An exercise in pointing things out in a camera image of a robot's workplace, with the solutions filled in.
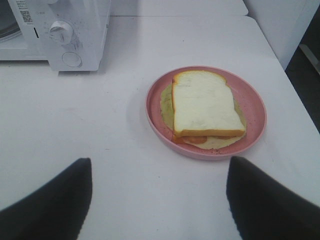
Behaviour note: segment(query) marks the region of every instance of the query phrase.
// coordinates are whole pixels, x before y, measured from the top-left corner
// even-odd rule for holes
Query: oven dial
[[[55,21],[49,30],[49,37],[61,45],[69,44],[73,34],[73,28],[65,21]]]

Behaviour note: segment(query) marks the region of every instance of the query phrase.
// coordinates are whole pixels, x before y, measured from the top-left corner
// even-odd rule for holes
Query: white table surface
[[[233,72],[259,92],[266,131],[241,156],[320,206],[320,135],[253,19],[121,16],[110,19],[97,72],[0,62],[0,209],[90,157],[79,240],[241,239],[226,197],[229,160],[179,155],[146,118],[151,84],[192,65]]]
[[[111,0],[113,16],[245,16],[242,0]]]

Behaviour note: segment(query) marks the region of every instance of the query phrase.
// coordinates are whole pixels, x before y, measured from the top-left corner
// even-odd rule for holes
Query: oven door
[[[0,0],[0,61],[47,60],[28,16],[24,0]]]

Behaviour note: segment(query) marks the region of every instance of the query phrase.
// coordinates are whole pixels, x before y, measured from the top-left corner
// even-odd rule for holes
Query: white bread slice
[[[190,70],[173,76],[173,134],[242,136],[246,128],[235,111],[226,79],[210,71]]]

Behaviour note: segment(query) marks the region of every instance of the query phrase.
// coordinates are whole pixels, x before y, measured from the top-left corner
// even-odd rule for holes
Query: bread crust
[[[175,95],[174,95],[175,86],[179,82],[180,75],[186,74],[188,72],[206,72],[206,73],[211,73],[211,74],[219,76],[221,79],[223,79],[225,84],[228,86],[226,78],[224,76],[220,75],[220,74],[215,73],[215,72],[206,71],[206,70],[189,70],[189,71],[183,71],[183,72],[177,73],[172,78],[172,88],[171,88],[173,115],[176,113]],[[175,129],[175,118],[173,118],[173,134],[177,138],[187,137],[187,136],[191,136],[191,137],[202,137],[202,136],[241,137],[244,133],[245,133],[245,130],[240,130],[240,129],[234,129],[234,130],[232,130],[232,129],[205,129],[205,130],[184,129],[182,131],[177,131]]]

